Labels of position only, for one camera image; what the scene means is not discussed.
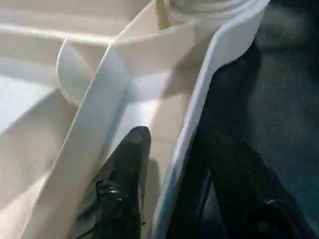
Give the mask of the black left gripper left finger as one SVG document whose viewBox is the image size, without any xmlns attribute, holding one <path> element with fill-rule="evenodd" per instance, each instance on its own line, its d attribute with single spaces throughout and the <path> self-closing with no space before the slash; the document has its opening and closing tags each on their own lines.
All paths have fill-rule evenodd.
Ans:
<svg viewBox="0 0 319 239">
<path fill-rule="evenodd" d="M 98 171 L 74 221 L 76 239 L 139 239 L 151 133 L 132 128 Z"/>
</svg>

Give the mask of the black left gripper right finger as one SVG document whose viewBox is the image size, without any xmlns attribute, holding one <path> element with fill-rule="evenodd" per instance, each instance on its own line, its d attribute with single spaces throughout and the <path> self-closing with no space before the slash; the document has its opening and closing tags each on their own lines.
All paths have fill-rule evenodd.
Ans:
<svg viewBox="0 0 319 239">
<path fill-rule="evenodd" d="M 258 152 L 232 138 L 203 138 L 200 146 L 230 239 L 312 237 L 294 196 Z"/>
</svg>

